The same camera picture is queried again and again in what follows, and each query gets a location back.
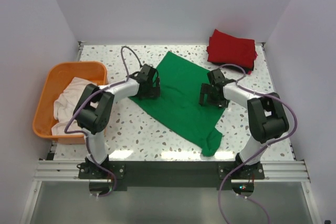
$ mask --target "orange plastic tray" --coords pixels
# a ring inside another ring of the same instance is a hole
[[[74,77],[107,84],[106,67],[96,61],[64,62],[54,66],[48,74],[33,120],[36,135],[62,144],[84,144],[83,135],[52,135],[51,128],[58,122],[54,119],[54,101],[63,93]]]

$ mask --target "folded red towel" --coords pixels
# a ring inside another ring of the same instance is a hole
[[[212,63],[231,63],[247,70],[253,70],[256,59],[255,42],[221,33],[217,29],[209,38],[208,61]]]

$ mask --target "speckled white tabletop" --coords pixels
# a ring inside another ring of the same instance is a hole
[[[209,70],[215,65],[206,61],[206,45],[130,45],[143,63],[157,66],[167,51]],[[121,45],[85,45],[81,61],[95,60],[105,64],[109,83],[123,80],[125,70],[120,58]],[[130,73],[138,71],[135,57],[125,49]],[[273,85],[262,47],[256,45],[258,57],[255,70],[241,84],[259,92],[272,92]],[[237,79],[238,72],[223,69],[225,77]],[[201,155],[201,149],[183,139],[158,121],[152,119],[130,99],[113,105],[106,140],[110,160],[128,161],[228,161],[234,160],[249,139],[247,111],[231,102],[218,121],[216,128],[223,134],[221,146],[213,157]],[[85,145],[58,144],[54,160],[83,160]],[[262,161],[292,161],[289,140],[272,145],[263,154]]]

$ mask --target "white cloth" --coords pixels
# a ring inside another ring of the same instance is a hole
[[[54,102],[54,118],[58,120],[58,123],[51,128],[52,135],[66,135],[64,133],[65,126],[70,121],[86,85],[90,83],[92,82],[74,77],[63,93],[59,95],[59,98]],[[69,131],[75,130],[80,130],[76,120],[69,128]]]

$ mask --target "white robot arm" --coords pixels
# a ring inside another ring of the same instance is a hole
[[[130,75],[129,79],[122,84],[116,86],[113,84],[103,86],[89,84],[79,99],[74,113],[91,94],[105,88],[107,89],[91,100],[93,103],[98,102],[97,107],[95,108],[91,103],[88,103],[76,117],[78,125],[82,130],[87,132],[90,139],[89,147],[91,154],[87,155],[87,159],[93,162],[92,155],[98,164],[102,164],[108,159],[104,129],[109,122],[112,106],[126,97],[136,96],[139,98],[155,99],[160,96],[159,73],[155,68],[145,64],[139,72]]]
[[[247,161],[258,150],[262,149],[268,142],[281,137],[288,131],[289,123],[280,102],[258,95],[251,94],[239,88],[235,80],[228,80],[219,70],[213,70],[208,73],[210,84],[202,84],[199,103],[209,104],[218,107],[227,107],[229,101],[234,101],[245,107],[248,111],[249,129],[251,137],[241,152],[236,156],[237,165]],[[277,93],[269,94],[273,97],[279,97]],[[260,162],[262,154],[246,163],[246,166],[254,166]]]

